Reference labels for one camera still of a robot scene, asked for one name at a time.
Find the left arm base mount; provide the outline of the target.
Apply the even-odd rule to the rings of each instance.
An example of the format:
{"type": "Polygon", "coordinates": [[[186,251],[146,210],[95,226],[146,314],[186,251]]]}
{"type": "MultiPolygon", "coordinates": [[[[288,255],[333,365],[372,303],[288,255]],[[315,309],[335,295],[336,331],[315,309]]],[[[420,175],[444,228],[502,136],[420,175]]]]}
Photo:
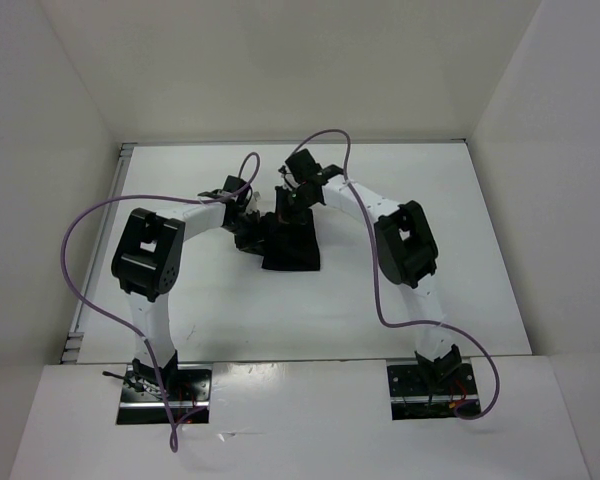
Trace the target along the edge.
{"type": "MultiPolygon", "coordinates": [[[[102,375],[121,382],[116,423],[118,425],[168,424],[168,416],[157,385],[137,377],[128,366],[121,375],[102,375]]],[[[166,386],[169,407],[176,422],[207,424],[212,385],[210,364],[181,364],[166,386]]]]}

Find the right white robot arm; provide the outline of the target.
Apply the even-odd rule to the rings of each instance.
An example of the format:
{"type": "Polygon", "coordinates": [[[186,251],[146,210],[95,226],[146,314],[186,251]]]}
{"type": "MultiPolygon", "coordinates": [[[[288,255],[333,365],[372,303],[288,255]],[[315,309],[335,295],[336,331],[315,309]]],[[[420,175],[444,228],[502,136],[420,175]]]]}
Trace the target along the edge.
{"type": "Polygon", "coordinates": [[[276,189],[276,211],[284,221],[298,223],[321,204],[368,228],[373,265],[398,287],[406,322],[420,328],[415,349],[420,385],[430,396],[442,392],[462,360],[443,327],[434,279],[439,251],[422,206],[382,196],[347,178],[337,165],[323,167],[307,149],[290,155],[279,172],[283,185],[276,189]]]}

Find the black skirt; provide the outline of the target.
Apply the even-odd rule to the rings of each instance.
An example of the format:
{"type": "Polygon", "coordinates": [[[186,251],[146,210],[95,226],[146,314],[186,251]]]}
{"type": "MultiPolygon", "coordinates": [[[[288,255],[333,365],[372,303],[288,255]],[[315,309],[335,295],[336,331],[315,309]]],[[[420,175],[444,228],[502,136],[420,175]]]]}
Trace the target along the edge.
{"type": "Polygon", "coordinates": [[[313,213],[304,224],[286,224],[273,212],[261,219],[263,260],[261,268],[276,272],[315,272],[321,269],[321,255],[313,213]]]}

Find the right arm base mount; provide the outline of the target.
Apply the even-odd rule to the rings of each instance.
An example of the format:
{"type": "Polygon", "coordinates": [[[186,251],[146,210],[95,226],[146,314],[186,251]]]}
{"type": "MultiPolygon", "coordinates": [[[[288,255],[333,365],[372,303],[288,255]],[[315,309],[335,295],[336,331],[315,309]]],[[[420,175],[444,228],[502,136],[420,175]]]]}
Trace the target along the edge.
{"type": "Polygon", "coordinates": [[[432,393],[415,363],[389,364],[386,370],[393,421],[445,419],[456,413],[473,417],[481,413],[470,363],[463,363],[432,393]]]}

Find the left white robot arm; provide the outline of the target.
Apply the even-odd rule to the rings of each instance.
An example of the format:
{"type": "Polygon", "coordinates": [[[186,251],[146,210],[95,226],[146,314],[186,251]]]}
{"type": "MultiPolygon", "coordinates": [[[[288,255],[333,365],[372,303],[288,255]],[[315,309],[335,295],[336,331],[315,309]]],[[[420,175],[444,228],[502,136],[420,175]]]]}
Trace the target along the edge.
{"type": "Polygon", "coordinates": [[[131,324],[138,332],[133,373],[156,399],[172,397],[179,387],[169,292],[180,273],[184,243],[213,229],[239,235],[259,220],[251,186],[231,175],[222,188],[201,193],[193,203],[158,211],[136,208],[130,213],[111,270],[126,295],[131,324]]]}

